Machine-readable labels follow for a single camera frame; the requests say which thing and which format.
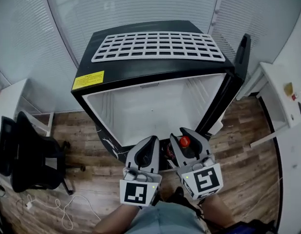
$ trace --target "white cable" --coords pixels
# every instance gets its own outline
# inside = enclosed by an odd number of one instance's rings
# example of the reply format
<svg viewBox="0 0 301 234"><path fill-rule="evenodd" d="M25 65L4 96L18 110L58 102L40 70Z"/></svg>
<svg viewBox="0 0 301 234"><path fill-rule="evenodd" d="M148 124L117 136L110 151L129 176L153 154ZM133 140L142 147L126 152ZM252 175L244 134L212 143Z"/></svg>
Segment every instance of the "white cable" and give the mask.
<svg viewBox="0 0 301 234"><path fill-rule="evenodd" d="M92 206L91 206L89 200L88 200L85 196L83 196L83 195L78 195L78 194L74 195L73 198L71 199L71 201L69 201L69 203L68 203L67 205L65 205L65 207L64 207L63 209L60 208L60 206L61 206L61 201L60 201L58 198L55 199L55 205L56 205L56 207L52 207L52 206L45 205L43 202L39 201L38 199L34 199L34 200L33 200L32 197L31 197L29 194L27 195L27 199L28 199L28 203L33 203L33 202L36 201L36 202L42 204L43 206L45 206L45 207L47 207L47 208L51 208L51 209L57 209L57 208L59 208L59 209L63 212L62 226L63 226L65 229L67 229L68 231L71 231L71 230L74 228L74 224L73 224L72 220L70 219L70 217L68 216L68 214L65 212L65 210L66 210L66 207L69 206L69 205L72 203L72 201L74 200L74 198L77 197L77 196L84 198L84 199L88 202L88 205L90 206L91 211L92 211L92 212L95 214L95 216L101 221L101 218L95 213L95 211L93 210L93 208L92 208ZM64 224L63 224L63 220L64 220L65 215L67 216L68 220L69 220L70 223L71 223L71 226L72 226L72 227L71 227L70 229L69 229L69 228L66 228L66 227L64 226Z"/></svg>

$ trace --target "white wall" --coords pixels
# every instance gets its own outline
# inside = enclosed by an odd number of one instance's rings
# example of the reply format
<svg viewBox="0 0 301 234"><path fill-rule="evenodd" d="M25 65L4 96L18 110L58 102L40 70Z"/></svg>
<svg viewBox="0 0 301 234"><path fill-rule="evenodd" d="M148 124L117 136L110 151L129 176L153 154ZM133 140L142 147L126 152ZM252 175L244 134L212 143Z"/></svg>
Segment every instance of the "white wall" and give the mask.
<svg viewBox="0 0 301 234"><path fill-rule="evenodd" d="M292 72L301 75L301 14L273 64L286 65ZM283 207L279 233L297 234L301 229L301 124L277 137L277 141L283 171Z"/></svg>

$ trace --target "red object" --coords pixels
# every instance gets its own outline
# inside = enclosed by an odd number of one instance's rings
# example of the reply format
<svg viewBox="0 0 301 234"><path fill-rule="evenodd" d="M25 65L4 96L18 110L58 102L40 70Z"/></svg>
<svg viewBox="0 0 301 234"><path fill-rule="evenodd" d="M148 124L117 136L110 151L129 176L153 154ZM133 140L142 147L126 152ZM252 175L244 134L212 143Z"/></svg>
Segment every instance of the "red object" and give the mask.
<svg viewBox="0 0 301 234"><path fill-rule="evenodd" d="M183 136L179 140L181 147L186 148L190 144L190 139L187 136Z"/></svg>
<svg viewBox="0 0 301 234"><path fill-rule="evenodd" d="M174 159L174 158L175 158L174 152L172 151L171 143L169 143L169 144L167 145L167 152L166 152L165 157L166 157L167 159Z"/></svg>

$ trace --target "white ventilation grille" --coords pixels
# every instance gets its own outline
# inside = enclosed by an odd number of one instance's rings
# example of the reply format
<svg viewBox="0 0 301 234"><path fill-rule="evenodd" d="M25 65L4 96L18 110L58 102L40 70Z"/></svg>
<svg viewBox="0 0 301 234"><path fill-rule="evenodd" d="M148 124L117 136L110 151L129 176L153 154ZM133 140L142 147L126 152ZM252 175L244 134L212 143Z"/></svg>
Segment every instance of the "white ventilation grille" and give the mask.
<svg viewBox="0 0 301 234"><path fill-rule="evenodd" d="M127 59L225 61L225 57L210 35L168 31L106 36L91 61Z"/></svg>
<svg viewBox="0 0 301 234"><path fill-rule="evenodd" d="M151 84L146 84L146 85L141 85L141 88L152 88L152 87L158 87L159 82L157 83L151 83Z"/></svg>

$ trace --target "chair wheel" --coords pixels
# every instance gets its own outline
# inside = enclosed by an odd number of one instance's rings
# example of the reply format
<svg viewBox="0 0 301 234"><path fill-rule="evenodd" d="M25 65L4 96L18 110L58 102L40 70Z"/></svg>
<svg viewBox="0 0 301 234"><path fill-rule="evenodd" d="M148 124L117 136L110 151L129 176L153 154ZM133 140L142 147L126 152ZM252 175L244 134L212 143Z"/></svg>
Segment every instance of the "chair wheel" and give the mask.
<svg viewBox="0 0 301 234"><path fill-rule="evenodd" d="M70 147L71 147L71 144L70 144L68 141L64 141L64 145L65 145L68 149L70 149Z"/></svg>

